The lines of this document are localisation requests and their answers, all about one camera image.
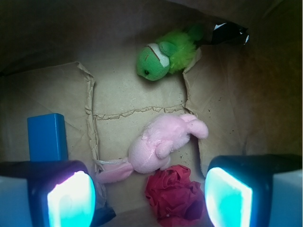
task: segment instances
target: stuffed animal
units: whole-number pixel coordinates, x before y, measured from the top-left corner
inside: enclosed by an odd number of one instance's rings
[[[100,183],[113,183],[126,179],[133,171],[146,174],[164,170],[170,166],[169,154],[184,146],[190,134],[205,139],[208,128],[192,114],[161,114],[131,144],[128,157],[100,161],[103,171],[97,173],[96,179]]]
[[[137,74],[151,81],[186,68],[203,38],[201,24],[172,31],[146,45],[137,58]]]

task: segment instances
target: pink plush toy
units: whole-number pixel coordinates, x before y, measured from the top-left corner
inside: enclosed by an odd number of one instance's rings
[[[100,183],[113,183],[126,179],[134,170],[142,174],[164,170],[170,166],[169,154],[184,146],[190,134],[205,139],[208,128],[192,114],[161,114],[131,144],[128,157],[101,161],[104,171],[96,178]]]

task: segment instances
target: cyan light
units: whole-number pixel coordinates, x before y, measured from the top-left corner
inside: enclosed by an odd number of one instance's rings
[[[205,201],[216,227],[250,226],[252,189],[219,167],[207,173]]]
[[[75,172],[47,195],[50,227],[89,227],[95,199],[91,177],[83,171]]]

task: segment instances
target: crumpled red fabric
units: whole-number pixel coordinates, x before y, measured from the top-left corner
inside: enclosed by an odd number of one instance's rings
[[[190,169],[181,165],[149,176],[145,196],[163,227],[195,225],[205,216],[201,184],[189,176]]]

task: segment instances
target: blue block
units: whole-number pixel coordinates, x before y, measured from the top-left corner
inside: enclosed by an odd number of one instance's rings
[[[27,119],[30,160],[68,160],[64,116],[52,113]]]

